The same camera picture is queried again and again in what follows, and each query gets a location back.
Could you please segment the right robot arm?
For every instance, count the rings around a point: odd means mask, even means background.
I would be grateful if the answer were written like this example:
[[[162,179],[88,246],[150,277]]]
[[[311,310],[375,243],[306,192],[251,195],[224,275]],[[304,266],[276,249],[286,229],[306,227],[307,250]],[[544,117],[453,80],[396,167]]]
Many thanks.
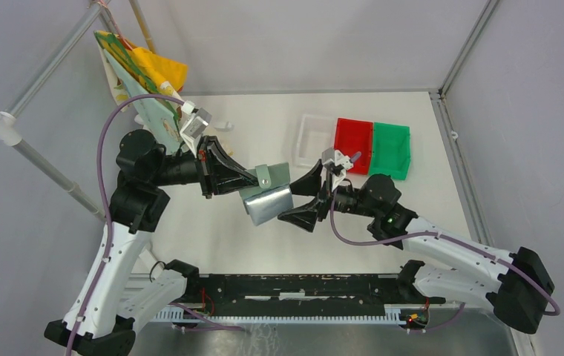
[[[535,334],[544,316],[560,315],[554,282],[535,251],[511,252],[455,237],[400,204],[390,176],[374,174],[355,188],[343,173],[342,165],[318,162],[290,185],[292,194],[311,201],[278,219],[311,232],[329,218],[332,232],[347,245],[392,246],[442,263],[437,268],[411,260],[402,267],[396,294],[406,303],[438,297],[473,305],[525,334]]]

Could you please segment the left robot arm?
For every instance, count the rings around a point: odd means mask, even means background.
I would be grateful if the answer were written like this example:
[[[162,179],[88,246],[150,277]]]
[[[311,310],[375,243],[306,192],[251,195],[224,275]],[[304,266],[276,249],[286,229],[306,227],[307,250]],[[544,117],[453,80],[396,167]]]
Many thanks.
[[[198,268],[176,260],[133,297],[123,296],[169,203],[165,187],[197,184],[211,198],[258,183],[216,136],[202,136],[192,152],[170,155],[151,132],[138,129],[124,135],[116,162],[118,183],[112,195],[102,196],[106,224],[90,274],[67,314],[45,328],[45,338],[67,355],[127,355],[140,331],[170,302],[199,296]]]

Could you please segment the green leather card holder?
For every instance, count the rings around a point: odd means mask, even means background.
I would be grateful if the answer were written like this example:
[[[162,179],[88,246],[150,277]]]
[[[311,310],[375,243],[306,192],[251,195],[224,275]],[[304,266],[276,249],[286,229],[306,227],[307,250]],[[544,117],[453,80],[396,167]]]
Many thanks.
[[[258,165],[247,171],[257,178],[257,185],[239,191],[245,208],[252,205],[252,201],[264,200],[274,193],[281,197],[274,198],[278,205],[292,208],[292,194],[290,193],[290,169],[288,162],[274,165]]]

